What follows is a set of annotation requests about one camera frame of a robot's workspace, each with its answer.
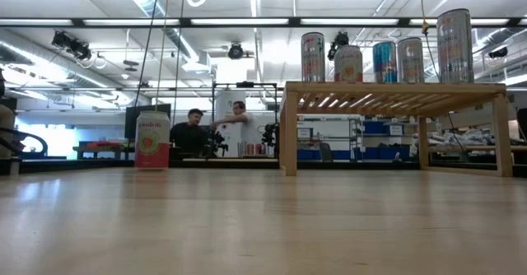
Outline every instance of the man's arm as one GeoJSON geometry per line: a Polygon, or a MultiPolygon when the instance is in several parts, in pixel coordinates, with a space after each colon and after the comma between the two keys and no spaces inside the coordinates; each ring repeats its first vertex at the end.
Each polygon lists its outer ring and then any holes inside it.
{"type": "Polygon", "coordinates": [[[238,114],[228,116],[224,119],[219,119],[216,122],[212,123],[212,126],[215,128],[219,124],[233,124],[233,123],[245,123],[247,122],[247,116],[245,114],[238,114]]]}

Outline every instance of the red and white can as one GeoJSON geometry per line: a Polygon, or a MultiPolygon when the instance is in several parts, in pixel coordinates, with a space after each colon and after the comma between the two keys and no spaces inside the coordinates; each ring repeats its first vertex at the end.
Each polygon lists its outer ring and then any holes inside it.
{"type": "Polygon", "coordinates": [[[160,111],[142,111],[135,135],[135,167],[166,169],[170,153],[170,119],[160,111]]]}
{"type": "Polygon", "coordinates": [[[344,45],[335,54],[335,81],[362,82],[362,52],[356,45],[344,45]]]}

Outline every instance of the wooden table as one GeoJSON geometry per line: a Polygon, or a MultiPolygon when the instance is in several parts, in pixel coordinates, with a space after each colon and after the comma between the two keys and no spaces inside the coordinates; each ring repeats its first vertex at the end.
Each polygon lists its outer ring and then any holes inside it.
{"type": "Polygon", "coordinates": [[[422,170],[512,176],[511,143],[503,84],[354,84],[347,82],[286,82],[280,109],[280,166],[296,175],[298,114],[416,115],[422,170]],[[497,170],[429,166],[427,118],[492,102],[497,170]]]}

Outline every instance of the black shirt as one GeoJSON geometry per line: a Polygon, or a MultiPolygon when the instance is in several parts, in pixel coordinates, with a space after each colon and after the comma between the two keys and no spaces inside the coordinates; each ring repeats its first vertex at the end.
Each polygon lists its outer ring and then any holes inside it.
{"type": "Polygon", "coordinates": [[[191,152],[200,155],[207,144],[208,135],[199,126],[191,126],[189,123],[179,123],[170,131],[170,142],[182,148],[182,152],[191,152]]]}

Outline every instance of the silver can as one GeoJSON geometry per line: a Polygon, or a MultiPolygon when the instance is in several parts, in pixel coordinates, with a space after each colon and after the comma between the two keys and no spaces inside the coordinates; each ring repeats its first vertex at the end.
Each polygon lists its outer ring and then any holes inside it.
{"type": "Polygon", "coordinates": [[[377,83],[397,82],[397,49],[395,42],[385,41],[373,46],[373,73],[377,83]]]}
{"type": "Polygon", "coordinates": [[[335,54],[335,81],[362,82],[362,52],[356,45],[344,45],[335,54]]]}
{"type": "Polygon", "coordinates": [[[437,18],[437,45],[440,82],[474,82],[469,10],[455,9],[437,18]]]}
{"type": "Polygon", "coordinates": [[[324,82],[326,74],[324,35],[318,32],[302,36],[302,81],[324,82]]]}
{"type": "Polygon", "coordinates": [[[425,82],[420,38],[408,37],[397,43],[397,62],[399,82],[425,82]]]}

